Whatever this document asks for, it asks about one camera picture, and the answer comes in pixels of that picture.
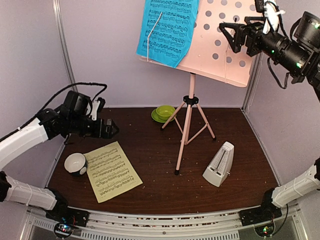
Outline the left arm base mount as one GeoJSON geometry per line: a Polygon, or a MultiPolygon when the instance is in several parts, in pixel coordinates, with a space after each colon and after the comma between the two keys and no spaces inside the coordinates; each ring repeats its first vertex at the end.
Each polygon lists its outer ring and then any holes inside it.
{"type": "Polygon", "coordinates": [[[73,234],[74,230],[86,227],[90,215],[88,211],[69,207],[61,214],[54,210],[44,211],[46,218],[57,222],[53,227],[53,233],[59,239],[66,239],[73,234]]]}

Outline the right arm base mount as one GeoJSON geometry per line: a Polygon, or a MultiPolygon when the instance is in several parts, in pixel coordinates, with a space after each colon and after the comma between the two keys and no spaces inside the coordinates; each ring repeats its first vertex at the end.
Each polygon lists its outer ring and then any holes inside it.
{"type": "Polygon", "coordinates": [[[239,212],[242,226],[253,226],[255,233],[262,238],[271,237],[276,232],[275,219],[281,216],[281,209],[261,206],[239,212]]]}

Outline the pink music stand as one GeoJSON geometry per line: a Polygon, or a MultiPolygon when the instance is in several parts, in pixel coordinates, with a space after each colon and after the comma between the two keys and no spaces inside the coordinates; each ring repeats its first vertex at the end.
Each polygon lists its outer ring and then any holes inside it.
{"type": "MultiPolygon", "coordinates": [[[[257,16],[252,0],[198,0],[198,12],[193,29],[190,48],[175,68],[189,73],[189,92],[183,98],[186,107],[184,125],[179,126],[182,138],[180,145],[188,145],[193,138],[189,135],[192,109],[199,108],[195,96],[196,76],[204,76],[239,88],[245,88],[250,78],[253,60],[245,53],[233,53],[227,39],[218,29],[221,22],[243,23],[246,16],[257,16]]],[[[160,62],[140,56],[152,64],[160,62]]]]}

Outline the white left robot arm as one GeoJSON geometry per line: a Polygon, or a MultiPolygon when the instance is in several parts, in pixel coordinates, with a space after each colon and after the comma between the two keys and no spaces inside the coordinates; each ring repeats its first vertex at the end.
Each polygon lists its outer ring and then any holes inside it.
{"type": "MultiPolygon", "coordinates": [[[[98,117],[105,100],[96,94],[93,98],[71,90],[73,84],[55,93],[44,106],[26,123],[0,139],[0,168],[27,150],[69,135],[111,139],[120,129],[112,119],[98,117]]],[[[39,188],[13,179],[1,170],[1,202],[16,202],[52,211],[61,222],[72,218],[67,201],[56,191],[39,188]]]]}

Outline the yellow sheet music page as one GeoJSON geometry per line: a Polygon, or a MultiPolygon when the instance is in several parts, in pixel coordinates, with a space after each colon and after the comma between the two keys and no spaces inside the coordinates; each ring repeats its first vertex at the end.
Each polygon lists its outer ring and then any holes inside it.
{"type": "Polygon", "coordinates": [[[120,144],[115,141],[86,153],[87,175],[98,203],[143,183],[120,144]]]}

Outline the blue sheet music page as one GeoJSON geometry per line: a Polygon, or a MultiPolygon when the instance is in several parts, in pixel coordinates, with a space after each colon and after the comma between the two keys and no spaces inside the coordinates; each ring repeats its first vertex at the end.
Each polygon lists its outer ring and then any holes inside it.
{"type": "Polygon", "coordinates": [[[176,68],[188,53],[198,0],[146,0],[136,54],[176,68]]]}

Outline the white metronome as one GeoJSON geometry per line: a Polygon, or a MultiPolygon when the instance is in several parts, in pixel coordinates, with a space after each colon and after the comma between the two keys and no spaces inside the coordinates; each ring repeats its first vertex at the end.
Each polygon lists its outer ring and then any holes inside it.
{"type": "Polygon", "coordinates": [[[234,159],[234,150],[235,146],[226,141],[206,167],[202,176],[211,185],[220,187],[230,175],[234,159]]]}

